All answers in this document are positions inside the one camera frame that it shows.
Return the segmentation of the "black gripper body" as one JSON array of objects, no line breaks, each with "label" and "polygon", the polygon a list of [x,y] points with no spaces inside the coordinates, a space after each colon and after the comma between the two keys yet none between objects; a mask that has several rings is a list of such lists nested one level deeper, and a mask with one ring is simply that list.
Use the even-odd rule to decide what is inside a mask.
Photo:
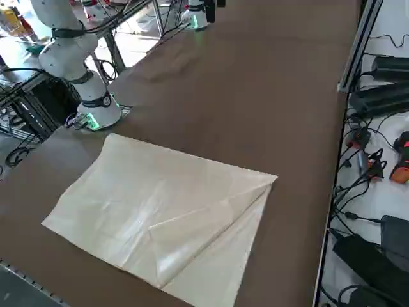
[{"label": "black gripper body", "polygon": [[214,0],[205,0],[205,13],[207,22],[214,23],[216,19]]}]

